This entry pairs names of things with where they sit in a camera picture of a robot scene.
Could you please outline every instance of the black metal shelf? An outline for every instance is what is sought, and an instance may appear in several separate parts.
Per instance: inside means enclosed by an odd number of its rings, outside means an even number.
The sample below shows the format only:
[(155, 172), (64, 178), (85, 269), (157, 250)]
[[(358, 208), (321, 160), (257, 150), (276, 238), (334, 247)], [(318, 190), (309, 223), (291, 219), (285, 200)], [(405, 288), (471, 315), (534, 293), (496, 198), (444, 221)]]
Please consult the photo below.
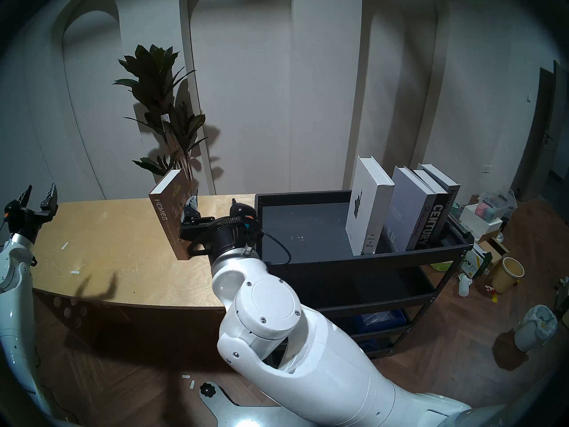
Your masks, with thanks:
[[(439, 242), (430, 248), (394, 253), (382, 237), (375, 254), (354, 256), (345, 231), (350, 197), (351, 191), (256, 195), (255, 208), (262, 228), (286, 246), (291, 262), (283, 264), (285, 252), (267, 238), (257, 244), (256, 250), (269, 273), (291, 285), (303, 305), (333, 322), (348, 316), (422, 306), (413, 320), (404, 312), (404, 326), (367, 334), (346, 331), (358, 342), (375, 339), (381, 348), (367, 354), (378, 358), (392, 353), (415, 326), (458, 270), (473, 239), (447, 220)], [(451, 267), (435, 287), (421, 266), (451, 260)], [(399, 338), (391, 343), (389, 336), (398, 334)]]

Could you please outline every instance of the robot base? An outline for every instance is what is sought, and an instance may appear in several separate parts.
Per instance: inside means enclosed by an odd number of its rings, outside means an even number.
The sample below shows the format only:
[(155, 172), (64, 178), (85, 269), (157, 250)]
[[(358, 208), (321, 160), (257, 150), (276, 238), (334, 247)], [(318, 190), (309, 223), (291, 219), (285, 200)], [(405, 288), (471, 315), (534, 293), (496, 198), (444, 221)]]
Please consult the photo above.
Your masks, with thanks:
[(282, 406), (236, 405), (211, 381), (201, 385), (200, 398), (216, 417), (218, 427), (317, 427)]

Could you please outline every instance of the yellow container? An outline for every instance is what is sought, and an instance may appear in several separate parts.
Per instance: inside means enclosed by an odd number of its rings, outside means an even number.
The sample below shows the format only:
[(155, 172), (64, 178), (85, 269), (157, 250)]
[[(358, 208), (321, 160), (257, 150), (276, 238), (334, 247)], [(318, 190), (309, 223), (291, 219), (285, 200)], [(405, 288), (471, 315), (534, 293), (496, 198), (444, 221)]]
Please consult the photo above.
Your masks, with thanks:
[(522, 263), (515, 258), (504, 257), (492, 278), (492, 288), (503, 294), (525, 274)]

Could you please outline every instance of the book cover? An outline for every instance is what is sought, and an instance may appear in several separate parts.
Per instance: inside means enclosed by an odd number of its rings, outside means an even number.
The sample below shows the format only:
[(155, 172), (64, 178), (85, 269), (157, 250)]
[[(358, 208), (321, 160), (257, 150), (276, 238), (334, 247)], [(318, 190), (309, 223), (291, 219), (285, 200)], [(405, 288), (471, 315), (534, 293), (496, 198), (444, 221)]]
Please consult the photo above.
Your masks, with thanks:
[(435, 200), (433, 201), (433, 207), (431, 208), (429, 217), (427, 218), (427, 222), (423, 227), (423, 231), (421, 231), (421, 235), (419, 236), (419, 240), (415, 246), (415, 249), (423, 249), (427, 246), (427, 244), (432, 244), (436, 241), (433, 235), (433, 230), (439, 224), (441, 214), (444, 211), (445, 205), (448, 204), (448, 199), (450, 196), (448, 192), (445, 191), (445, 189), (437, 182), (435, 182), (435, 179), (433, 179), (426, 171), (415, 170), (415, 174), (417, 174), (423, 182), (429, 185), (429, 188), (431, 188), (432, 191), (436, 194)]
[(393, 170), (395, 188), (383, 223), (383, 234), (394, 252), (415, 249), (435, 194), (408, 168)]
[(346, 233), (355, 256), (376, 251), (393, 187), (393, 181), (373, 157), (358, 156), (346, 219)]
[(444, 223), (447, 221), (447, 217), (452, 210), (452, 205), (456, 200), (456, 195), (459, 193), (460, 183), (456, 183), (445, 173), (440, 171), (434, 165), (430, 163), (419, 164), (418, 170), (425, 170), (437, 183), (442, 186), (448, 192), (448, 202), (444, 207), (442, 214), (440, 215), (440, 221), (433, 230), (433, 239), (437, 240), (439, 238), (440, 232), (443, 230)]
[(182, 212), (190, 196), (188, 179), (182, 170), (170, 170), (148, 195), (178, 260), (189, 259), (189, 241), (179, 235)]

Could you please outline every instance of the wooden tabletop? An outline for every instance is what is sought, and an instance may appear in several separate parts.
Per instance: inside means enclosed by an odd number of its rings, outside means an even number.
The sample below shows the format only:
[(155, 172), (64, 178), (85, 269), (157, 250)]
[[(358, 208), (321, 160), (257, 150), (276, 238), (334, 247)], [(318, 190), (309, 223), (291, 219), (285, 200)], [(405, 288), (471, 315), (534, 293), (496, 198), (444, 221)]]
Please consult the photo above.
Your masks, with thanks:
[[(231, 199), (199, 196), (202, 217), (229, 215)], [(223, 309), (206, 256), (177, 260), (148, 198), (61, 203), (36, 240), (34, 289), (127, 306)]]

